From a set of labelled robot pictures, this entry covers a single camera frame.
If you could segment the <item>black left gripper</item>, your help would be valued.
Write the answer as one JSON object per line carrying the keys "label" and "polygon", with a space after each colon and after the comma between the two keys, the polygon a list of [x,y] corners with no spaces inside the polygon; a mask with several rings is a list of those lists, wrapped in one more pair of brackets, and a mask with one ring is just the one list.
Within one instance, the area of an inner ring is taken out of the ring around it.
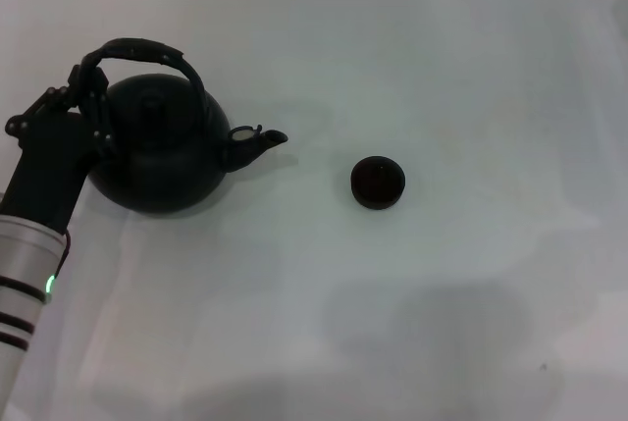
{"label": "black left gripper", "polygon": [[[18,141],[20,160],[1,201],[1,213],[66,231],[85,179],[97,162],[117,154],[105,94],[109,81],[94,50],[74,65],[68,88],[48,88],[26,111],[11,117],[7,135]],[[79,113],[70,99],[81,99]]]}

